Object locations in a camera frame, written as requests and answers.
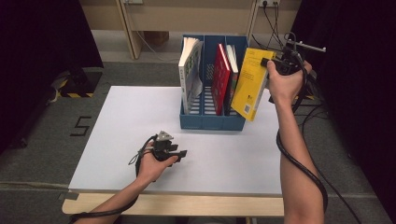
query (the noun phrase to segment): red book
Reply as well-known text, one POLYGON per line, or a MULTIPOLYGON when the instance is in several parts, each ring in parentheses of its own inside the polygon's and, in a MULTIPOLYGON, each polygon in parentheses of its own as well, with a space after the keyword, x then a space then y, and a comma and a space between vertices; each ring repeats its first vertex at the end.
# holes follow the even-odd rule
POLYGON ((230 74, 230 63, 228 62, 224 46, 222 44, 218 44, 211 88, 216 115, 221 115, 221 109, 223 107, 224 96, 227 91, 230 74))

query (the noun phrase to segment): person's right hand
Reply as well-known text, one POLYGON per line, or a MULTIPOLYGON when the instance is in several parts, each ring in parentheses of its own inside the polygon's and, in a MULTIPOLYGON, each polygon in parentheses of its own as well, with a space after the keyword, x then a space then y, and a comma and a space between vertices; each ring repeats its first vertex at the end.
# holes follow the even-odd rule
POLYGON ((166 161, 157 161, 150 150, 146 149, 144 153, 142 161, 140 162, 139 174, 136 179, 141 179, 147 184, 156 181, 166 167, 172 165, 178 159, 178 156, 173 156, 168 158, 166 161))
MULTIPOLYGON (((304 67, 308 74, 312 70, 312 65, 304 62, 304 67)), ((269 73, 269 90, 276 105, 291 105, 296 95, 303 85, 303 71, 300 70, 289 76, 281 76, 276 71, 276 65, 273 61, 268 61, 267 69, 269 73)))

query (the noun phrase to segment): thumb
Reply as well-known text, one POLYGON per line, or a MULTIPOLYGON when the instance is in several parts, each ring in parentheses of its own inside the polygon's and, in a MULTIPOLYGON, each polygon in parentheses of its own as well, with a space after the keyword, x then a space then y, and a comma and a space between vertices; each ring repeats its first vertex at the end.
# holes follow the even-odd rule
POLYGON ((270 76, 277 73, 275 63, 271 60, 267 62, 267 69, 270 76))
POLYGON ((178 160, 178 156, 173 156, 168 158, 168 160, 164 161, 166 166, 170 166, 178 160))

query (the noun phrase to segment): wall outlet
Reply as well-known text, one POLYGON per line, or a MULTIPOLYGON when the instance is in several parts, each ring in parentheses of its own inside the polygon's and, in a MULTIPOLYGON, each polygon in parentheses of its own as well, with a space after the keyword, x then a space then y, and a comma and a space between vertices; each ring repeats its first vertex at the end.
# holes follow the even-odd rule
POLYGON ((279 6, 280 0, 260 0, 259 2, 259 7, 262 7, 262 3, 266 1, 267 2, 267 7, 275 7, 277 4, 279 6))

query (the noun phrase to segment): white book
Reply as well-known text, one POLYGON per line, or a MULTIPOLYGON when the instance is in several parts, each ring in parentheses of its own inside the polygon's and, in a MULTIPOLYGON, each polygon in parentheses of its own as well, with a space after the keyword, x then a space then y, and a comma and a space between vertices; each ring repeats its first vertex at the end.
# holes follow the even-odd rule
POLYGON ((184 114, 188 115, 195 98, 201 94, 203 83, 199 77, 203 41, 193 37, 183 38, 183 50, 178 63, 181 98, 184 114))

